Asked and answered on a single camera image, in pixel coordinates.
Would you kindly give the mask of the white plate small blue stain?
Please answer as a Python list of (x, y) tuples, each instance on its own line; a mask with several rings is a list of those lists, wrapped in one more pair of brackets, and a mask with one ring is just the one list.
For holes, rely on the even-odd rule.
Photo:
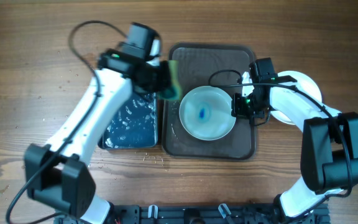
[(214, 141), (226, 136), (234, 127), (232, 98), (224, 90), (199, 86), (181, 100), (179, 118), (183, 128), (196, 139)]

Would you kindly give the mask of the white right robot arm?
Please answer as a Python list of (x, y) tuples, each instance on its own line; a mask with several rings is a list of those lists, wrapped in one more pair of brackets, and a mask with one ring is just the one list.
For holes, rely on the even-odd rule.
[(249, 65), (247, 96), (232, 101), (232, 116), (253, 121), (265, 110), (280, 111), (303, 133), (301, 177), (275, 199), (280, 223), (306, 218), (331, 198), (346, 198), (358, 184), (358, 114), (342, 113), (306, 93), (291, 75), (279, 76), (270, 58)]

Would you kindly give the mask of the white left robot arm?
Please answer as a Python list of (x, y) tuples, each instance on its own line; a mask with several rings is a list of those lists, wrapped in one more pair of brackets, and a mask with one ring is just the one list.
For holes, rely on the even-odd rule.
[(116, 49), (102, 53), (75, 110), (44, 146), (31, 144), (24, 156), (27, 182), (22, 193), (84, 223), (111, 223), (114, 207), (98, 197), (88, 166), (112, 117), (133, 95), (180, 97), (177, 64), (160, 61), (156, 30), (132, 23)]

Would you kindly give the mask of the green yellow sponge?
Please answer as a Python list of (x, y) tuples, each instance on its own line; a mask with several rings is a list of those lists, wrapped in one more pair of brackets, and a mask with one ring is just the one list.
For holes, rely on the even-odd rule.
[(182, 96), (180, 82), (178, 80), (178, 62), (176, 60), (164, 60), (160, 62), (159, 75), (161, 78), (158, 97), (162, 100), (175, 101)]

